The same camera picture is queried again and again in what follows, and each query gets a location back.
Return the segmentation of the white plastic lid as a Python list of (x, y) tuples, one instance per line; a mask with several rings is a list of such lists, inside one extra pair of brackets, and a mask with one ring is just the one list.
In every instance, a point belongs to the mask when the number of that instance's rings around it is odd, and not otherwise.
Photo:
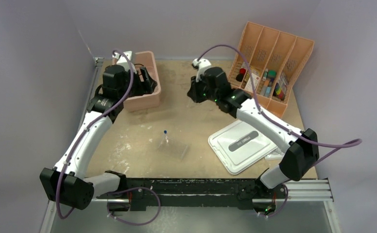
[(212, 134), (208, 144), (232, 175), (242, 173), (277, 149), (268, 137), (240, 120)]

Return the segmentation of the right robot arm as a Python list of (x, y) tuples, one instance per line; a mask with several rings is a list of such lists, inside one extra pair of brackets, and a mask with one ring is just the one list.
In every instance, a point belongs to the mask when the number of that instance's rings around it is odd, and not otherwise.
[(318, 141), (314, 130), (289, 126), (256, 104), (247, 92), (232, 88), (220, 67), (194, 68), (197, 75), (190, 80), (188, 97), (195, 103), (215, 102), (222, 112), (254, 127), (284, 152), (281, 162), (258, 178), (255, 191), (260, 197), (268, 197), (283, 182), (301, 180), (318, 161), (318, 146), (311, 143)]

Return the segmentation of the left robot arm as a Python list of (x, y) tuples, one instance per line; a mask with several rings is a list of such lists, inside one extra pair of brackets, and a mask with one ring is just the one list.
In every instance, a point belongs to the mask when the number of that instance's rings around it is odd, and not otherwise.
[(128, 97), (151, 94), (156, 87), (157, 82), (146, 67), (126, 70), (122, 65), (110, 65), (105, 68), (103, 82), (89, 101), (73, 142), (54, 167), (44, 168), (39, 176), (59, 214), (62, 205), (83, 210), (100, 195), (110, 193), (120, 199), (127, 194), (127, 185), (121, 181), (124, 175), (106, 171), (88, 178), (86, 171), (103, 136), (124, 109), (124, 101)]

